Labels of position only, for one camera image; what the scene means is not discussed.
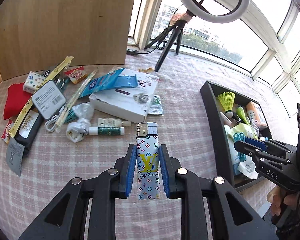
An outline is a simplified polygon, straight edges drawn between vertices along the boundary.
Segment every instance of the plaid tablecloth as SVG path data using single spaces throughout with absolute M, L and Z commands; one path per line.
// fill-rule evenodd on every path
M 160 52 L 127 56 L 126 67 L 134 70 L 154 68 L 159 55 Z M 87 69 L 96 67 L 99 68 L 98 75 L 103 75 L 113 66 L 88 66 Z M 156 94 L 161 96 L 165 114 L 149 116 L 147 121 L 158 123 L 159 143 L 167 145 L 170 156 L 178 158 L 183 167 L 198 176 L 212 179 L 217 175 L 209 123 L 199 92 L 206 80 L 257 100 L 264 110 L 273 137 L 296 143 L 296 127 L 284 125 L 288 115 L 277 96 L 270 88 L 237 71 L 171 52 L 158 75 L 160 82 Z M 7 89 L 11 84 L 25 79 L 26 75 L 0 84 L 0 136 L 7 124 L 2 117 Z M 66 97 L 69 98 L 77 87 L 69 85 Z M 96 123 L 97 118 L 106 117 L 111 116 L 95 111 L 92 123 Z M 21 177 L 7 166 L 7 145 L 0 138 L 2 231 L 10 240 L 18 239 L 71 178 L 79 176 L 89 179 L 113 167 L 115 160 L 125 155 L 129 143 L 135 143 L 135 128 L 135 124 L 126 127 L 124 136 L 87 136 L 75 144 L 65 136 L 66 125 L 59 134 L 48 133 L 42 126 L 29 156 L 23 158 Z M 258 209 L 266 201 L 266 194 L 272 187 L 272 183 L 264 180 L 241 194 L 253 208 Z M 161 190 L 159 200 L 145 203 L 138 200 L 134 183 L 129 199 L 115 201 L 117 239 L 180 239 L 181 201 L 166 199 L 162 187 Z

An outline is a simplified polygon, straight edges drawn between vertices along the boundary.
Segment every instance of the blue packet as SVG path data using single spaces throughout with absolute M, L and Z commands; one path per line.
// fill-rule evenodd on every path
M 101 91 L 101 90 L 108 90 L 114 87 L 114 84 L 121 74 L 124 68 L 115 70 L 107 75 L 102 77 L 95 78 L 89 82 L 89 84 L 84 88 L 83 92 L 81 93 L 80 97 L 84 97 L 90 95 L 92 93 Z

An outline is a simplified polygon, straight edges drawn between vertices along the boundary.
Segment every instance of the teal clothespin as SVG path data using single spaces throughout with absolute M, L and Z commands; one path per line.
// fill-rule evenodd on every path
M 236 142 L 236 141 L 243 141 L 245 142 L 246 139 L 245 139 L 245 136 L 244 136 L 244 133 L 241 132 L 241 133 L 234 133 L 233 134 L 233 141 Z M 239 156 L 239 160 L 240 162 L 244 162 L 247 160 L 247 157 L 245 154 L 241 153 L 241 152 L 238 152 L 238 156 Z

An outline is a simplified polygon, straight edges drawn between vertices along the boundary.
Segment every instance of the monogram pattern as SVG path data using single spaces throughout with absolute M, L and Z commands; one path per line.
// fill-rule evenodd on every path
M 159 198 L 158 144 L 158 136 L 137 139 L 137 188 L 140 200 Z

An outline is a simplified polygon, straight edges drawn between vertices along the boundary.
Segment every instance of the lighter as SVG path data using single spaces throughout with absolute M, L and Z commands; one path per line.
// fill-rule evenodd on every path
M 137 124 L 138 199 L 159 198 L 159 142 L 155 122 Z

